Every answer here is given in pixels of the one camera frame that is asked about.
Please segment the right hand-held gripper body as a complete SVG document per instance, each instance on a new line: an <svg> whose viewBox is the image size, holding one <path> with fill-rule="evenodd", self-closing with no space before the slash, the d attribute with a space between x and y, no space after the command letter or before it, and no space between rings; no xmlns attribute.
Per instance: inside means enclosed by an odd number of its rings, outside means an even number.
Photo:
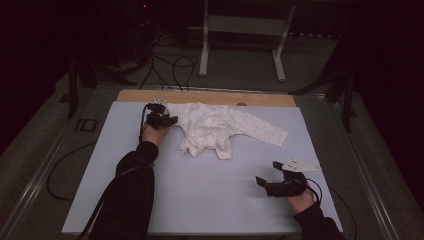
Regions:
<svg viewBox="0 0 424 240"><path fill-rule="evenodd" d="M267 183L265 187L268 196L272 197L295 197L301 195L307 189L305 172L318 171L319 166L301 161L296 158L290 159L283 164L283 181L279 183Z"/></svg>

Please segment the white metal stand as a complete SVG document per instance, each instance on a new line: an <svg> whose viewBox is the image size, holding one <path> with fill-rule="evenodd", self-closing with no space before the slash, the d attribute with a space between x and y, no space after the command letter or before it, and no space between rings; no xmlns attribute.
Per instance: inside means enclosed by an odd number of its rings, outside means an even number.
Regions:
<svg viewBox="0 0 424 240"><path fill-rule="evenodd" d="M290 4L283 20L236 17L209 14L209 0L204 0L203 10L203 44L200 56L199 75L205 77L208 72L209 33L225 32L239 34L256 34L278 36L279 45L272 51L277 80L285 82L286 76L282 63L283 48L289 35L290 25L294 17L296 6Z"/></svg>

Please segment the black stand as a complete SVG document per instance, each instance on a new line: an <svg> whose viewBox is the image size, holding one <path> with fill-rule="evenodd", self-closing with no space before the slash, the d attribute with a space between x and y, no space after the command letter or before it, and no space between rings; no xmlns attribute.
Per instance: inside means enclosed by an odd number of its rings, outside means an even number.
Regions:
<svg viewBox="0 0 424 240"><path fill-rule="evenodd" d="M335 45L329 59L327 60L318 79L300 89L290 91L289 95L300 96L311 92L318 87L330 83L331 86L325 93L327 102L336 103L342 98L341 121L348 133L351 133L350 119L354 113L352 107L352 97L354 88L354 51L351 45L354 40L343 34Z"/></svg>
<svg viewBox="0 0 424 240"><path fill-rule="evenodd" d="M68 93L60 99L68 104L68 119L72 119L78 109L78 80L87 88L95 88L97 79L94 71L100 72L113 81L127 86L135 86L134 82L126 80L118 73L108 69L94 57L82 55L78 51L71 52L68 61Z"/></svg>

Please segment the person's right hand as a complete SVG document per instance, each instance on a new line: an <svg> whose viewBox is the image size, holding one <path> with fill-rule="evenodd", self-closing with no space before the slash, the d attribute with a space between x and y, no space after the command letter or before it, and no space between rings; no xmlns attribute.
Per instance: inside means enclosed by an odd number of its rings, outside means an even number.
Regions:
<svg viewBox="0 0 424 240"><path fill-rule="evenodd" d="M305 190L299 196L286 197L286 201L295 214L305 211L315 203L314 194L309 189Z"/></svg>

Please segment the dark device with red light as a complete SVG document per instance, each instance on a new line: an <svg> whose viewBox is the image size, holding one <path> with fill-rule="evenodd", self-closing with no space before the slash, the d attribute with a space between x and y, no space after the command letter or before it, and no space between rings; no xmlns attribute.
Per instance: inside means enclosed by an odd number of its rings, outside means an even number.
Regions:
<svg viewBox="0 0 424 240"><path fill-rule="evenodd" d="M154 23L152 0L134 0L136 30L136 61L144 66L153 46Z"/></svg>

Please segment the white baby romper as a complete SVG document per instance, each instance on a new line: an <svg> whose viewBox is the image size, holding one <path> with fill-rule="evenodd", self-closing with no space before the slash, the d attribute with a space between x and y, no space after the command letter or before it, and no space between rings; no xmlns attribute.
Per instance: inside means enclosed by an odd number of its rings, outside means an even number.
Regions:
<svg viewBox="0 0 424 240"><path fill-rule="evenodd" d="M278 147L283 146L288 136L284 129L233 106L167 103L166 108L178 117L177 126L185 134L179 149L193 157L211 149L220 160L231 159L230 138L234 135L246 135Z"/></svg>

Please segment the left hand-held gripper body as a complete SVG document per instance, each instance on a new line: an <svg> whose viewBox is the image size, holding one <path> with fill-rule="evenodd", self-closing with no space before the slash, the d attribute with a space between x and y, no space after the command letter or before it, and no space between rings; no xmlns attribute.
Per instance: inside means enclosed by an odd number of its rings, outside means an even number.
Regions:
<svg viewBox="0 0 424 240"><path fill-rule="evenodd" d="M151 110L149 110L149 113L146 116L145 123L147 125L152 126L155 129L159 129L162 126L162 120L163 120L163 114L164 113L155 113L155 112L152 112Z"/></svg>

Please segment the light blue table mat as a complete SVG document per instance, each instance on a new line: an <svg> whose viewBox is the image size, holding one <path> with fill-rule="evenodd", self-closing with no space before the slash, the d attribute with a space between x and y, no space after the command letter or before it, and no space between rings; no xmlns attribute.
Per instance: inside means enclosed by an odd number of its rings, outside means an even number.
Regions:
<svg viewBox="0 0 424 240"><path fill-rule="evenodd" d="M114 102L63 225L78 234L90 218L116 165L136 148L144 105ZM300 228L282 198L267 196L256 180L279 182L273 162L292 159L318 165L302 113L297 107L246 107L246 112L287 131L280 147L238 135L232 157L221 160L212 150L193 157L179 150L183 131L175 127L163 140L155 162L152 235L266 235L297 233Z"/></svg>

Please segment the black square floor box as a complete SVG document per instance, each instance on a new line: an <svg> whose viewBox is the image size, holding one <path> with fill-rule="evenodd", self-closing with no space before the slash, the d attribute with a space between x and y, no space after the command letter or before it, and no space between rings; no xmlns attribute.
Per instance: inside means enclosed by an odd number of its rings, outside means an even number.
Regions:
<svg viewBox="0 0 424 240"><path fill-rule="evenodd" d="M98 121L95 119L79 119L74 131L75 132L94 132L97 128Z"/></svg>

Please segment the person's left hand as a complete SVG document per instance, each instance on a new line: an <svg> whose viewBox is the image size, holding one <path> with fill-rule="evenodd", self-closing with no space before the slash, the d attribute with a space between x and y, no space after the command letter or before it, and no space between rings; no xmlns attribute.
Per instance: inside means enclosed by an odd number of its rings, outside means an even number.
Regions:
<svg viewBox="0 0 424 240"><path fill-rule="evenodd" d="M155 129L150 125L145 125L141 134L141 139L143 141L148 141L156 146L159 146L166 134L168 133L169 128Z"/></svg>

